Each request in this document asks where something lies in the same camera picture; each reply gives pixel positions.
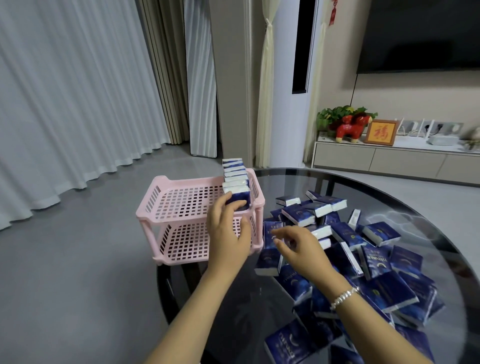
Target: television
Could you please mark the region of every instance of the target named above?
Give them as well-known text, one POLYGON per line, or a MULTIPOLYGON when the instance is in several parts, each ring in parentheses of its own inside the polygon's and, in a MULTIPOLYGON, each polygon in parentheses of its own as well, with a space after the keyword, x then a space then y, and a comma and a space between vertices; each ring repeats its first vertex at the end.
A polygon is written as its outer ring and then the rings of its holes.
POLYGON ((480 0, 372 0, 358 73, 480 69, 480 0))

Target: red hanging ornament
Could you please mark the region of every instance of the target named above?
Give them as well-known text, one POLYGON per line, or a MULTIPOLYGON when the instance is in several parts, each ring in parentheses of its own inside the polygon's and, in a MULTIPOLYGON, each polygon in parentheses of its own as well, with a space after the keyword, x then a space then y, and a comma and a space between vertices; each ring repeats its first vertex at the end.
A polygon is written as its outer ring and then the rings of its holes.
POLYGON ((332 15, 330 16, 330 24, 333 25, 335 23, 335 16, 336 16, 336 5, 338 4, 338 0, 333 0, 333 9, 332 15))

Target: crescent moon logo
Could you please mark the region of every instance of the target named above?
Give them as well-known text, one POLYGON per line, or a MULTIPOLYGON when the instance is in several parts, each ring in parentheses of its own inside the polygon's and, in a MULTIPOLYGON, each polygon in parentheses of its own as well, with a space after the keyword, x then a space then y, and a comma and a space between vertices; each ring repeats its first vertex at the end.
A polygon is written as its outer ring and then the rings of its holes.
POLYGON ((293 346, 299 346, 299 344, 297 344, 295 341, 293 341, 293 335, 290 334, 290 342, 292 343, 293 346))

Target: brown curtain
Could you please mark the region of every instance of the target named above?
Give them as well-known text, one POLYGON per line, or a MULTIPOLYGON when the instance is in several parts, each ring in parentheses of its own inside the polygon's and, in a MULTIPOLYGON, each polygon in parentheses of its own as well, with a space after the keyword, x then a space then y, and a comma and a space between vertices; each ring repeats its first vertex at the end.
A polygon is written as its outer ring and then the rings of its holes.
POLYGON ((190 139, 183 0, 138 0, 172 144, 190 139))

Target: gray floor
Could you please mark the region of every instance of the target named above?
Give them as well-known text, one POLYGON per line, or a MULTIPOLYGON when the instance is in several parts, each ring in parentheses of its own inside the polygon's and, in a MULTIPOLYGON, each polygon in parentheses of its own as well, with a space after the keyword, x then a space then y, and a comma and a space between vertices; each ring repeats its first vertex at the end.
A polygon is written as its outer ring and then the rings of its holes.
MULTIPOLYGON (((153 177, 219 175, 219 160, 164 146, 0 231, 0 363, 138 363, 167 327, 135 211, 153 177)), ((334 172, 379 188, 435 224, 477 275, 480 189, 334 172)))

